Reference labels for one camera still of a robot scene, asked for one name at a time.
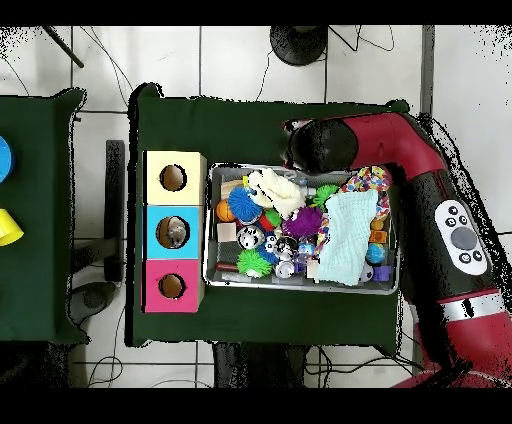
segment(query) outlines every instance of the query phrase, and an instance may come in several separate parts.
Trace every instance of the green table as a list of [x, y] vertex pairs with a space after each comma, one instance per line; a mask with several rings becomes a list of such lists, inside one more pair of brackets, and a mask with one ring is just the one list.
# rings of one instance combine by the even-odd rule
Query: green table
[[207, 286], [196, 314], [141, 313], [142, 193], [136, 187], [142, 186], [143, 150], [199, 151], [208, 165], [280, 165], [285, 142], [281, 123], [287, 119], [407, 112], [406, 104], [385, 107], [166, 99], [153, 84], [138, 87], [131, 99], [129, 169], [132, 173], [136, 169], [136, 177], [129, 177], [129, 202], [136, 206], [129, 212], [127, 234], [128, 251], [135, 251], [135, 257], [130, 258], [135, 266], [127, 270], [128, 284], [134, 282], [127, 295], [127, 308], [133, 311], [133, 317], [127, 317], [128, 344], [139, 345], [147, 339], [197, 339], [380, 345], [388, 353], [395, 351], [397, 293], [372, 296]]
[[71, 281], [70, 121], [82, 90], [53, 98], [0, 96], [0, 135], [15, 170], [0, 208], [25, 232], [0, 247], [0, 340], [84, 342], [66, 313]]

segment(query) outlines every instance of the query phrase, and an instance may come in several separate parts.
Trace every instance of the light blue towel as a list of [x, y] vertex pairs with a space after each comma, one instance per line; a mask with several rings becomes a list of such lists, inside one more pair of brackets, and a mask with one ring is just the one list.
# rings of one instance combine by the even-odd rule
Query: light blue towel
[[329, 241], [320, 252], [316, 279], [347, 286], [358, 283], [378, 196], [377, 190], [368, 190], [338, 193], [327, 200]]

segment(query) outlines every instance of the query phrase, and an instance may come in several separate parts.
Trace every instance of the circular hole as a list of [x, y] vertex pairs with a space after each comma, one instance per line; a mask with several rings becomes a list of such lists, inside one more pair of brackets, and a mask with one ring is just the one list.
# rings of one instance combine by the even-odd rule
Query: circular hole
[[190, 226], [177, 216], [162, 219], [156, 227], [156, 239], [166, 249], [179, 249], [189, 238]]
[[169, 299], [178, 299], [185, 291], [185, 281], [178, 274], [167, 274], [158, 282], [158, 290]]
[[187, 174], [179, 165], [167, 165], [160, 172], [160, 184], [169, 191], [180, 191], [187, 184]]

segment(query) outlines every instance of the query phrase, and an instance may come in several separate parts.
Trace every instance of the orange block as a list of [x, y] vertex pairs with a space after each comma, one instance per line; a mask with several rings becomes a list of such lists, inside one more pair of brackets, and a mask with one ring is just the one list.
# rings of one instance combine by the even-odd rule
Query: orange block
[[385, 231], [372, 230], [370, 234], [370, 243], [386, 243], [388, 233]]

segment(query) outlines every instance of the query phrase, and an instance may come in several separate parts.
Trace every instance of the gray bin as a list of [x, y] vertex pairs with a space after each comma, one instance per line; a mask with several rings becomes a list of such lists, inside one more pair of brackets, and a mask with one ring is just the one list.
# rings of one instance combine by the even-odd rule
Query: gray bin
[[237, 242], [217, 243], [217, 217], [215, 215], [215, 206], [220, 201], [220, 186], [224, 182], [239, 180], [243, 176], [249, 175], [253, 170], [261, 168], [272, 168], [277, 174], [285, 175], [290, 172], [296, 172], [294, 180], [307, 180], [308, 187], [318, 188], [324, 184], [338, 184], [348, 180], [354, 172], [331, 172], [317, 176], [307, 176], [299, 171], [290, 171], [286, 168], [277, 166], [255, 166], [215, 163], [208, 171], [208, 196], [210, 196], [211, 207], [206, 208], [205, 234], [204, 234], [204, 255], [202, 265], [202, 275], [206, 283], [212, 286], [229, 287], [249, 287], [255, 289], [281, 289], [281, 290], [301, 290], [315, 292], [343, 292], [343, 293], [364, 293], [386, 295], [396, 291], [398, 287], [398, 269], [400, 261], [400, 251], [397, 246], [391, 214], [386, 220], [384, 230], [388, 232], [387, 247], [388, 256], [383, 264], [393, 267], [393, 274], [388, 282], [368, 281], [356, 286], [346, 286], [333, 281], [320, 281], [315, 283], [305, 275], [294, 274], [290, 278], [277, 278], [272, 272], [263, 278], [252, 278], [251, 282], [236, 282], [222, 279], [223, 271], [217, 271], [215, 264], [217, 262], [227, 262], [235, 264], [237, 257], [242, 251]]

